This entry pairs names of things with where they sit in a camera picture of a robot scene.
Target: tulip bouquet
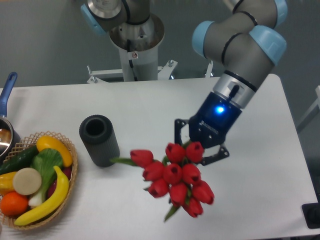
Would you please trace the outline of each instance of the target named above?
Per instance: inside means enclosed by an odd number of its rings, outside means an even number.
[[[168,220],[182,207],[191,217],[203,213],[201,203],[213,204],[215,195],[210,186],[201,179],[196,164],[203,158],[204,149],[200,142],[187,142],[183,145],[169,143],[162,161],[154,159],[151,151],[136,149],[130,158],[113,158],[111,162],[143,168],[142,176],[150,181],[148,191],[154,198],[169,193],[171,209],[164,218]]]

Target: white round vegetable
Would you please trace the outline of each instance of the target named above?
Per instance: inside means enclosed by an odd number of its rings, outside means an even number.
[[[40,188],[41,183],[40,173],[31,167],[17,171],[12,180],[14,190],[21,195],[34,194]]]

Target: bok choy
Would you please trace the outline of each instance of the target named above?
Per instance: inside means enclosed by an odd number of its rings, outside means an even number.
[[[39,190],[29,199],[29,206],[31,208],[41,205],[46,200],[47,191],[57,178],[54,166],[63,167],[62,156],[55,149],[46,148],[33,158],[30,167],[40,173],[42,183]]]

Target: black cylindrical container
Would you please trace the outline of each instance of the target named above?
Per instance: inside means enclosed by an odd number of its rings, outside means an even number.
[[[92,161],[99,167],[109,167],[109,160],[120,156],[111,121],[102,115],[87,117],[80,125],[80,138]]]

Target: gray floor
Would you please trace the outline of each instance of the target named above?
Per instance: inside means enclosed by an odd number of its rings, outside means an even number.
[[[151,0],[164,23],[159,65],[178,62],[177,78],[202,77],[208,61],[192,49],[191,37],[205,20],[231,15],[222,0]],[[316,100],[320,85],[320,0],[287,0],[287,20],[277,28],[288,48],[273,73],[280,76],[295,123]],[[119,69],[117,50],[96,36],[81,13],[83,0],[0,1],[0,87],[18,72],[17,87],[84,84],[91,70]],[[216,64],[217,76],[223,72]],[[320,176],[320,114],[299,134],[312,176]]]

